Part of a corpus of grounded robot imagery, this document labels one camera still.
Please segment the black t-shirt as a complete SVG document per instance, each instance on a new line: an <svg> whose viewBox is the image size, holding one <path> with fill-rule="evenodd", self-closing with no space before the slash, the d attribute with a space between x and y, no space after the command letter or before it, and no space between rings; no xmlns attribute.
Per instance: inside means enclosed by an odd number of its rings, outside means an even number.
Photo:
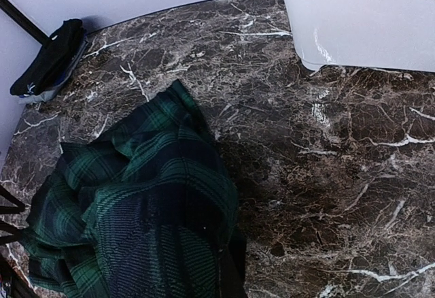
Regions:
<svg viewBox="0 0 435 298"><path fill-rule="evenodd" d="M64 21L41 47L27 70L12 84L10 94L38 95L54 86L72 64L84 43L85 34L86 30L80 19Z"/></svg>

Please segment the dark green plaid garment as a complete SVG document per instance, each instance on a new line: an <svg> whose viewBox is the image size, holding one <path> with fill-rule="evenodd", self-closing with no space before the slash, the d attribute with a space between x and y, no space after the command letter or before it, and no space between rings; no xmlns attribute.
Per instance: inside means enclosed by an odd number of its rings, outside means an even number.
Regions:
<svg viewBox="0 0 435 298"><path fill-rule="evenodd" d="M31 202L29 278L67 297L244 297L238 191L180 82L89 144Z"/></svg>

